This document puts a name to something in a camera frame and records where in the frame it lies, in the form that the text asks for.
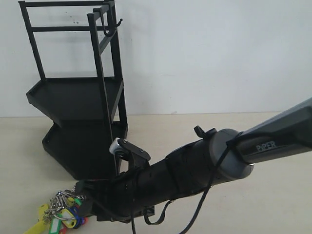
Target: black rolling cart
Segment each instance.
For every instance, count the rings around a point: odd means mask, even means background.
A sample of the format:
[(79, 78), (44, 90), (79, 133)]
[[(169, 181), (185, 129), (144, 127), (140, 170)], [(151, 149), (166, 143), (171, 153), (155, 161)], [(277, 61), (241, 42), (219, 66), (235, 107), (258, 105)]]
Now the black rolling cart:
[[(47, 115), (53, 126), (42, 141), (44, 149), (75, 179), (106, 179), (116, 175), (120, 161), (109, 153), (116, 137), (128, 131), (121, 69), (115, 2), (110, 1), (19, 1), (40, 81), (27, 92), (28, 102)], [(97, 6), (87, 14), (89, 26), (33, 27), (28, 7)], [(108, 25), (104, 25), (104, 16)], [(101, 19), (102, 26), (96, 20)], [(98, 30), (105, 37), (99, 41)], [(47, 78), (34, 33), (89, 31), (97, 76)], [(101, 54), (110, 44), (114, 76), (105, 77)], [(116, 110), (119, 121), (114, 121)]]

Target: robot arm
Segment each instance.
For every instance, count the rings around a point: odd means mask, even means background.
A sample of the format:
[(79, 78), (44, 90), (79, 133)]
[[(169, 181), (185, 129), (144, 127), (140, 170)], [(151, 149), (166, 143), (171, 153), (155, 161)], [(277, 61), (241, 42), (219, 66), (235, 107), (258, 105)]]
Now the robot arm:
[(110, 151), (128, 161), (129, 170), (111, 180), (79, 181), (76, 191), (89, 198), (79, 215), (125, 223), (138, 216), (147, 220), (159, 203), (206, 193), (213, 185), (243, 179), (255, 163), (311, 151), (312, 98), (245, 132), (204, 132), (199, 127), (195, 132), (199, 140), (176, 149), (154, 165), (149, 165), (147, 152), (116, 139)]

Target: beige table surface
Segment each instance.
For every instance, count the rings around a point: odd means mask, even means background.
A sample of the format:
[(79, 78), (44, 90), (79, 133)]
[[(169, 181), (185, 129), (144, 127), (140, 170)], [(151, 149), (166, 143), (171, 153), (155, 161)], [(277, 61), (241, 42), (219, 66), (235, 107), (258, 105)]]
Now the beige table surface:
[[(196, 125), (246, 130), (274, 113), (129, 116), (128, 140), (151, 163), (197, 139)], [(45, 117), (0, 118), (0, 234), (21, 234), (35, 224), (37, 207), (75, 181), (42, 147), (52, 122)], [(312, 154), (260, 163), (246, 179), (213, 187), (191, 234), (312, 234)], [(199, 196), (174, 202), (160, 226), (136, 219), (138, 234), (176, 234), (189, 222)], [(156, 206), (159, 216), (163, 204)], [(131, 225), (90, 222), (77, 234), (130, 234)]]

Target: keychain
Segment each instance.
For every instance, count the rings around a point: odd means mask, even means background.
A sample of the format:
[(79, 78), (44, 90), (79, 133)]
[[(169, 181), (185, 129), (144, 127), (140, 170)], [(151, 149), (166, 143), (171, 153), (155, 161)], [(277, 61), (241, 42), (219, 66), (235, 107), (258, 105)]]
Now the keychain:
[(84, 196), (75, 194), (75, 188), (58, 191), (49, 204), (38, 207), (38, 222), (24, 234), (40, 234), (46, 230), (49, 234), (66, 234), (67, 229), (78, 229), (88, 220), (78, 216), (84, 200)]

